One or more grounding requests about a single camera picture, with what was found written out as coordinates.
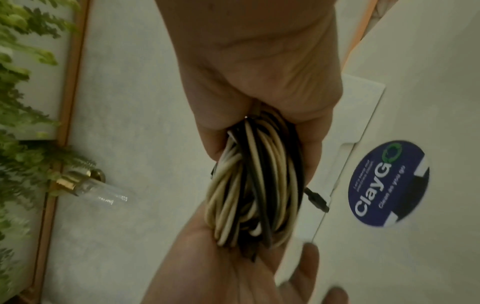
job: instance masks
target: white table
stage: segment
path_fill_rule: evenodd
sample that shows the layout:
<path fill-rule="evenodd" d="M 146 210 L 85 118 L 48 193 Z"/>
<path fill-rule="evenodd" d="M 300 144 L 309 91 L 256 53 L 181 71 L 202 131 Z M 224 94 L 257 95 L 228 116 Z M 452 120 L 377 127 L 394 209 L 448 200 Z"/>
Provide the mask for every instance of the white table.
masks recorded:
<path fill-rule="evenodd" d="M 402 0 L 351 53 L 344 72 L 386 90 L 315 236 L 321 265 L 311 303 L 333 284 L 355 304 L 478 302 L 479 33 L 477 0 Z M 371 149 L 401 139 L 429 158 L 428 189 L 401 222 L 367 226 L 350 209 L 350 178 Z"/>

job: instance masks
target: green plant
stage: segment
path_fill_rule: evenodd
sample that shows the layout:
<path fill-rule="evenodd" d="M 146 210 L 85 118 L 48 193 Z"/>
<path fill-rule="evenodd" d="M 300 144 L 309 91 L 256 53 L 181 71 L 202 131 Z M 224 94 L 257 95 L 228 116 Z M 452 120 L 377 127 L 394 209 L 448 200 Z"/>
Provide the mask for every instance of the green plant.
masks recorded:
<path fill-rule="evenodd" d="M 77 0 L 36 1 L 54 8 L 80 8 Z M 0 242 L 7 236 L 28 234 L 28 222 L 10 214 L 8 206 L 17 204 L 25 209 L 34 208 L 39 191 L 47 191 L 49 181 L 60 177 L 59 172 L 52 170 L 54 163 L 89 169 L 94 166 L 93 162 L 70 148 L 58 147 L 50 141 L 21 142 L 12 133 L 13 130 L 22 130 L 25 126 L 58 126 L 59 122 L 22 104 L 24 96 L 16 86 L 30 79 L 30 71 L 16 66 L 4 50 L 24 52 L 40 63 L 56 65 L 51 52 L 22 44 L 17 36 L 37 34 L 58 38 L 62 31 L 73 32 L 75 26 L 39 8 L 19 6 L 11 0 L 0 0 Z M 11 249 L 0 248 L 0 298 L 8 296 L 13 290 L 12 276 L 18 265 L 19 262 L 15 261 Z"/>

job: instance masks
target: wooden trim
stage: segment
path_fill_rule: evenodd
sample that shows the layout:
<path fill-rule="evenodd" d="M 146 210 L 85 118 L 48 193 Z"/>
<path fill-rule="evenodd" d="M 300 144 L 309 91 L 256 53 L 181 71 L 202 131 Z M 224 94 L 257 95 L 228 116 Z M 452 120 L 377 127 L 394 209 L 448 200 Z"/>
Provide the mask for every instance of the wooden trim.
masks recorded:
<path fill-rule="evenodd" d="M 351 41 L 350 47 L 348 49 L 348 55 L 346 56 L 344 62 L 341 64 L 341 68 L 343 69 L 345 64 L 347 63 L 350 53 L 352 50 L 359 44 L 359 42 L 362 40 L 364 37 L 365 31 L 367 30 L 367 27 L 369 26 L 370 19 L 372 18 L 372 14 L 374 13 L 375 7 L 377 6 L 379 0 L 370 0 L 370 3 L 368 4 L 367 9 L 365 10 L 365 14 L 363 15 L 357 29 L 355 32 L 355 35 L 353 36 L 353 39 Z"/>
<path fill-rule="evenodd" d="M 70 122 L 75 104 L 75 97 L 77 94 L 82 54 L 87 33 L 88 17 L 91 4 L 92 0 L 80 1 L 81 11 L 75 16 L 75 24 L 78 29 L 78 33 L 73 33 L 71 36 L 65 84 L 63 87 L 63 101 L 61 104 L 59 118 L 61 126 L 58 128 L 56 136 L 57 144 L 62 147 L 68 142 Z M 60 171 L 62 166 L 60 164 L 55 164 L 53 169 Z M 57 198 L 47 194 L 45 197 L 45 205 L 41 220 L 40 237 L 38 241 L 32 285 L 17 296 L 19 303 L 38 304 L 42 298 L 42 288 L 44 285 L 56 205 Z"/>

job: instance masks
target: sticker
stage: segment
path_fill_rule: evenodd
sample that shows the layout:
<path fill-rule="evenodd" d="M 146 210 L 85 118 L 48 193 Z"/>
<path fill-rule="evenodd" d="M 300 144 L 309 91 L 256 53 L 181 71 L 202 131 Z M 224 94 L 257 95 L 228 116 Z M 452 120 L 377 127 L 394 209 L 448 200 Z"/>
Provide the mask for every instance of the sticker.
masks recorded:
<path fill-rule="evenodd" d="M 384 143 L 353 172 L 348 188 L 350 208 L 367 225 L 393 225 L 417 207 L 429 177 L 429 162 L 421 148 L 408 141 Z"/>

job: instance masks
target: palm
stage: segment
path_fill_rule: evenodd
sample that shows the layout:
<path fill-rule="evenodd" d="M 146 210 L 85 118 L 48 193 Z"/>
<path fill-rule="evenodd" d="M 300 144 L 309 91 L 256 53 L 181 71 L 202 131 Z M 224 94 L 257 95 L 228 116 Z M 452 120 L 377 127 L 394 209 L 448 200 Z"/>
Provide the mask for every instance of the palm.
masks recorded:
<path fill-rule="evenodd" d="M 156 303 L 161 298 L 169 304 L 307 303 L 315 285 L 318 251 L 307 244 L 290 280 L 277 287 L 274 274 L 283 253 L 283 247 L 261 248 L 252 263 L 237 248 L 219 248 L 201 208 L 165 257 L 143 302 Z"/>

